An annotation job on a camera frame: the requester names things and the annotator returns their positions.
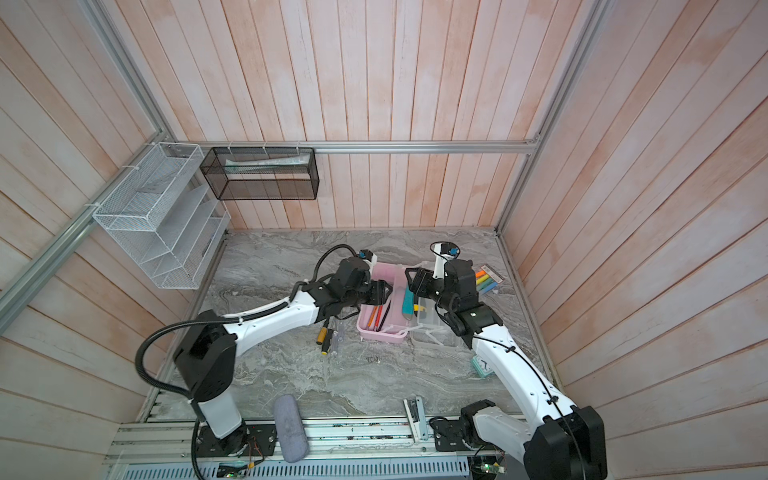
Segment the teal handled tool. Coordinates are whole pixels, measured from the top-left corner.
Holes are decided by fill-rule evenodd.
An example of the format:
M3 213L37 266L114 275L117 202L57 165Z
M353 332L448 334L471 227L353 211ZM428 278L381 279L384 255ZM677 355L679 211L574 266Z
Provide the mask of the teal handled tool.
M402 302L401 312L404 317L410 318L414 314L414 294L408 287L404 289L404 296Z

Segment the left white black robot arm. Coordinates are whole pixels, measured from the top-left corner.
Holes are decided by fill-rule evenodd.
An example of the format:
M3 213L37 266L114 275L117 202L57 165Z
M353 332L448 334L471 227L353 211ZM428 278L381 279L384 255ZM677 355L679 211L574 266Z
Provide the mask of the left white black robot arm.
M268 434L257 433L248 424L235 394L235 374L243 359L295 330L328 326L334 320L356 316L364 306L388 302L393 286L375 277L378 258L372 251L355 250L347 244L330 250L348 255L330 273L321 274L315 268L310 278L297 281L284 298L235 313L206 310L191 320L160 328L138 347L134 358L137 375L158 390L183 397L194 412L192 458L270 455ZM157 378L146 365L149 348L177 331L183 337L172 361L182 379L179 385Z

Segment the black yellow stubby screwdriver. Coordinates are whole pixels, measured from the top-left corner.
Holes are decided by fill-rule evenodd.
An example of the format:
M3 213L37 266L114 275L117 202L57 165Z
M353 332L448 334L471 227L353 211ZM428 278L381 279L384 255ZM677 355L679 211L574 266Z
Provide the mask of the black yellow stubby screwdriver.
M419 315L422 315L425 311L425 299L422 297L419 297L418 299L414 300L413 305L413 315L418 317Z

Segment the orange handled screwdriver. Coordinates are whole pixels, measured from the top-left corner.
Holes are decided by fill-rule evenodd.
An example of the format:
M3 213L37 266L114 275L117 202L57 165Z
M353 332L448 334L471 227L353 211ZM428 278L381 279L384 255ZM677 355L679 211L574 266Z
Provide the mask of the orange handled screwdriver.
M366 330L372 330L375 327L375 321L376 321L379 309L380 309L379 306L373 306L371 308L370 313L367 315L367 321L365 324Z

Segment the red handled screwdriver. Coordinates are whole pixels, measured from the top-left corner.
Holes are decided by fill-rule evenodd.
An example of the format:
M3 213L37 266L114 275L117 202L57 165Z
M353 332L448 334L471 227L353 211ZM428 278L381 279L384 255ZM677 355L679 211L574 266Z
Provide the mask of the red handled screwdriver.
M384 306L379 305L375 308L374 315L372 316L371 330L378 331L380 328L381 318L383 316Z

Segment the pink plastic tool box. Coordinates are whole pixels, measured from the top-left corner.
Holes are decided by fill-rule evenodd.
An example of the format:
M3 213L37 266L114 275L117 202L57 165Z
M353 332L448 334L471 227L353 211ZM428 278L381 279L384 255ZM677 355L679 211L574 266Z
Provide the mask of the pink plastic tool box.
M405 340L408 333L417 327L412 316L410 318L404 317L401 312L404 289L408 287L405 269L406 267L402 265L388 263L378 263L373 268L372 278L374 280L385 280L392 285L393 292L389 297L392 306L380 332L365 329L367 315L373 306L361 308L357 328L362 338L400 344ZM477 331L472 326L474 322L472 315L481 306L475 285L473 263L470 260L450 260L445 265L444 277L450 299L440 303L424 299L438 316L438 319L450 327L456 336L470 336Z

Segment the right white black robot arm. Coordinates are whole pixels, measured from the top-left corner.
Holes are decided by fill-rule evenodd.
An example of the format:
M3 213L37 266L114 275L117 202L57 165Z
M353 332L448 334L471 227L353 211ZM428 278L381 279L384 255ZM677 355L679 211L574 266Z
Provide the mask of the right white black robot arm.
M438 316L500 379L524 418L477 402L464 412L475 441L518 460L531 479L604 479L605 426L579 407L522 352L501 317L481 302L469 260L439 258L432 270L408 268L409 290L434 302Z

